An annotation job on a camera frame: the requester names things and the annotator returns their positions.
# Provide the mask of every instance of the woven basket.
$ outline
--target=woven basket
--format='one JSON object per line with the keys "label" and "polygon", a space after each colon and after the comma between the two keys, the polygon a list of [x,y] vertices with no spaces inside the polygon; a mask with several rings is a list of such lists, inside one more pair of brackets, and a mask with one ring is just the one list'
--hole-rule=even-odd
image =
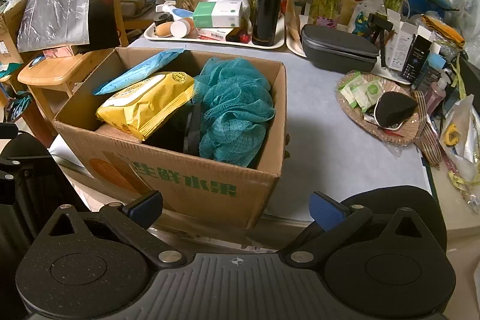
{"label": "woven basket", "polygon": [[[356,108],[352,109],[349,105],[345,97],[342,93],[338,90],[338,87],[344,85],[345,83],[349,82],[355,77],[354,73],[346,74],[342,79],[340,79],[337,83],[337,89],[335,95],[337,97],[337,101],[340,104],[340,107],[344,111],[344,113],[350,117],[350,119],[355,122],[357,125],[365,129],[370,134],[374,135],[376,138],[380,139],[381,141],[385,141],[389,144],[397,145],[397,146],[405,146],[413,143],[420,127],[420,118],[418,113],[418,108],[415,109],[412,117],[407,119],[400,129],[394,131],[397,135],[390,135],[383,131],[382,128],[371,124],[363,119],[362,110],[357,106]],[[383,91],[397,91],[401,92],[405,95],[410,96],[409,91],[400,87],[396,83],[392,82],[391,80],[385,79],[383,77],[375,76],[372,74],[363,74],[363,77],[366,81],[371,82],[373,80],[378,80],[380,85],[383,88]]]}

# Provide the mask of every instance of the black container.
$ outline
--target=black container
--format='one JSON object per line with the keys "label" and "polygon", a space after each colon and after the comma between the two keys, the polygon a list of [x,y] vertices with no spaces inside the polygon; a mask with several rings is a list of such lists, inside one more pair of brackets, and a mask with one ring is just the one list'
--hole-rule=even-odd
{"label": "black container", "polygon": [[161,25],[165,22],[171,22],[173,21],[173,16],[170,13],[167,13],[165,11],[160,12],[154,19],[153,22],[155,22],[155,26]]}
{"label": "black container", "polygon": [[281,0],[257,0],[255,23],[251,42],[255,45],[272,46],[277,31]]}
{"label": "black container", "polygon": [[375,67],[378,48],[356,34],[319,25],[305,25],[302,46],[317,67],[346,74],[352,70],[370,72]]}

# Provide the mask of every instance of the green packet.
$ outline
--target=green packet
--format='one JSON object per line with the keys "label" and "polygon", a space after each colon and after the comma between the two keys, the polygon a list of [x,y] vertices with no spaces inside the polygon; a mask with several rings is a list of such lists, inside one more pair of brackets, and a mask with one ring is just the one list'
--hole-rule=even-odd
{"label": "green packet", "polygon": [[343,83],[338,88],[346,101],[352,107],[352,109],[357,106],[357,102],[352,94],[352,90],[354,88],[357,88],[358,86],[363,85],[365,82],[366,80],[363,75],[359,71],[357,71],[355,72],[353,79],[350,79],[349,81]]}
{"label": "green packet", "polygon": [[360,106],[362,112],[366,112],[370,107],[376,105],[378,99],[383,94],[383,89],[380,82],[375,79],[354,88],[351,94]]}

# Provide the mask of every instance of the yellow wet wipes package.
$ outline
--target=yellow wet wipes package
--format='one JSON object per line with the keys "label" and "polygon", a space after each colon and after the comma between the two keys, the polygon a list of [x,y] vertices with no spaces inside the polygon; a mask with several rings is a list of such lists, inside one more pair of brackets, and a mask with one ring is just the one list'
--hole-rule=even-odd
{"label": "yellow wet wipes package", "polygon": [[192,98],[193,84],[184,72],[159,72],[112,95],[97,109],[97,117],[145,141]]}

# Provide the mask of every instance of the black thermos bottle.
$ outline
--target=black thermos bottle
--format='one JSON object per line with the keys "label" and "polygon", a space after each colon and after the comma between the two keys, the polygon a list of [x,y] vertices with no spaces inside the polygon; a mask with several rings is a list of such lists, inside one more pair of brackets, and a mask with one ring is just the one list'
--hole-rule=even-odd
{"label": "black thermos bottle", "polygon": [[255,24],[251,42],[255,45],[272,46],[277,30],[281,0],[257,0]]}

